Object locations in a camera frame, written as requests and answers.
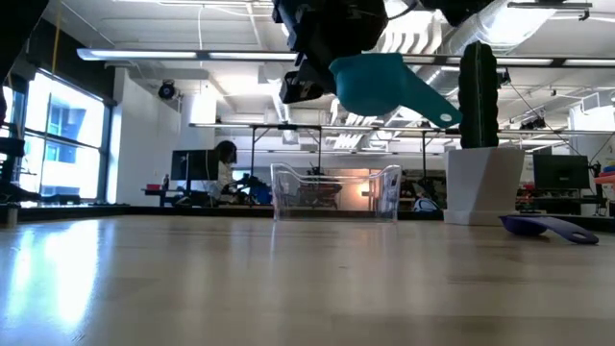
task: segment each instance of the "teal dustpan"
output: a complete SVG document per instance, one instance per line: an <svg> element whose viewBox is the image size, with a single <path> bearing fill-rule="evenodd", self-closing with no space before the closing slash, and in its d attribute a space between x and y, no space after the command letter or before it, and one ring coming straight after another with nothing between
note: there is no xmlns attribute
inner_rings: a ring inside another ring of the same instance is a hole
<svg viewBox="0 0 615 346"><path fill-rule="evenodd" d="M347 111L383 116L404 106L440 128L461 122L461 112L407 68L401 54L339 58L329 69L339 102Z"/></svg>

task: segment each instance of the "white pot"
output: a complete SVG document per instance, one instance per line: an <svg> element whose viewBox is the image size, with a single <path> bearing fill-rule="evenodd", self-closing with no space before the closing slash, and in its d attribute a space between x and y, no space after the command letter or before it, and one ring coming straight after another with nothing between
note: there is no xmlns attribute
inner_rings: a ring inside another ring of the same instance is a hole
<svg viewBox="0 0 615 346"><path fill-rule="evenodd" d="M515 213L525 151L477 148L446 153L447 204L444 222L499 226L499 216Z"/></svg>

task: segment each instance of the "black monitor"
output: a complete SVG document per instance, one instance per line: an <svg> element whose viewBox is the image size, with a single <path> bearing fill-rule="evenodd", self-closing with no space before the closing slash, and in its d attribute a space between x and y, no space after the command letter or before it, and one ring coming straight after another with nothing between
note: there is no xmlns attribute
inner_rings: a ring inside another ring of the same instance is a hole
<svg viewBox="0 0 615 346"><path fill-rule="evenodd" d="M218 152L215 150L178 150L173 152L171 180L217 181Z"/></svg>
<svg viewBox="0 0 615 346"><path fill-rule="evenodd" d="M585 156L534 155L536 188L589 188L589 163Z"/></svg>

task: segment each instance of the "transparent container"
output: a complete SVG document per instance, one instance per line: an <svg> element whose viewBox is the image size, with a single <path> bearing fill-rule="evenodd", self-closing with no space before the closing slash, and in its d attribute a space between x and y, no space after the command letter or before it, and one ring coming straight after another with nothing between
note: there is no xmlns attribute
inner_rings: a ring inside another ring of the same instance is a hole
<svg viewBox="0 0 615 346"><path fill-rule="evenodd" d="M271 180L275 219L396 222L401 178L402 167L398 165L365 176L338 176L301 175L285 163L274 163Z"/></svg>

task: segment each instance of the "cactus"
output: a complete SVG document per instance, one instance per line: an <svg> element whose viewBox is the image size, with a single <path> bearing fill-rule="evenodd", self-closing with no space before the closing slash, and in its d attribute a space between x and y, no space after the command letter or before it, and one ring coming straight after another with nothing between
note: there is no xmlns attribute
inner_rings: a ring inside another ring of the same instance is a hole
<svg viewBox="0 0 615 346"><path fill-rule="evenodd" d="M498 62L491 47L475 42L461 58L459 110L463 114L459 131L461 147L497 147L498 140Z"/></svg>

